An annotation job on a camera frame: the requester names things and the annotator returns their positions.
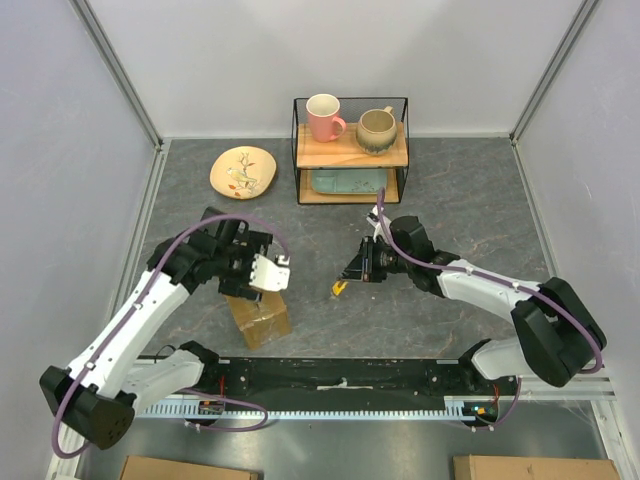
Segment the yellow utility knife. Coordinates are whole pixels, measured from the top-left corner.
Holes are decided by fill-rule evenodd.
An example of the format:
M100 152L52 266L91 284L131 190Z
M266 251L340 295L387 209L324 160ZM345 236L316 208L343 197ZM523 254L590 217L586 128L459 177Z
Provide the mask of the yellow utility knife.
M345 280L336 280L331 287L331 293L333 296L338 297L348 286L348 282Z

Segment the brown cardboard express box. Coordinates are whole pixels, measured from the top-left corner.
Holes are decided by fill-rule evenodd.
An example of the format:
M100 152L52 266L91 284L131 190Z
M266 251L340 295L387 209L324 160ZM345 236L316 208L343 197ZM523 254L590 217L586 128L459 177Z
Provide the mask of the brown cardboard express box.
M280 293L264 292L259 302L226 296L237 328L250 350L292 333L287 306Z

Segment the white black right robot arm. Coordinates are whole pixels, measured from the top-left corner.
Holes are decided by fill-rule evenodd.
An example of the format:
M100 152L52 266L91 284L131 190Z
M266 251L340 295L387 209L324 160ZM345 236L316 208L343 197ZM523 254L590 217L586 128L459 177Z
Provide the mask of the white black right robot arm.
M435 248L415 216L389 220L377 211L367 218L374 232L332 286L339 295L351 281L381 283L404 274L419 290L462 301L512 323L513 337L484 340L458 368L467 392L483 392L494 380L536 375L554 387L603 366L607 340L571 285L552 277L543 283L517 280L478 268Z

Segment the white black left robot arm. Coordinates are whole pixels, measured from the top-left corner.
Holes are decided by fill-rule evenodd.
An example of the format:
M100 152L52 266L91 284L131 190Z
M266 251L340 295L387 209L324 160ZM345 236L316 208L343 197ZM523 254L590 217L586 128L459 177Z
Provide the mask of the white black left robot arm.
M194 291L218 279L220 293L257 302L264 293L287 288L290 249L273 226L257 217L225 214L212 207L201 220L159 244L130 297L102 332L66 367L48 367L39 380L54 421L51 446L62 459L59 433L66 426L86 445L102 450L115 445L134 418L165 397L217 390L219 356L196 341L182 344L170 356L141 370L134 363L164 322Z

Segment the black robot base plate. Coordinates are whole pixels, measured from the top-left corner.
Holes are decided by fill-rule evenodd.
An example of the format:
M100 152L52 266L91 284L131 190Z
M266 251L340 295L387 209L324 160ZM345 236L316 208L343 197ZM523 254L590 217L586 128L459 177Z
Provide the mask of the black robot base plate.
M294 406L435 407L445 397L506 398L516 380L486 380L468 362L435 359L222 359L195 389L267 410Z

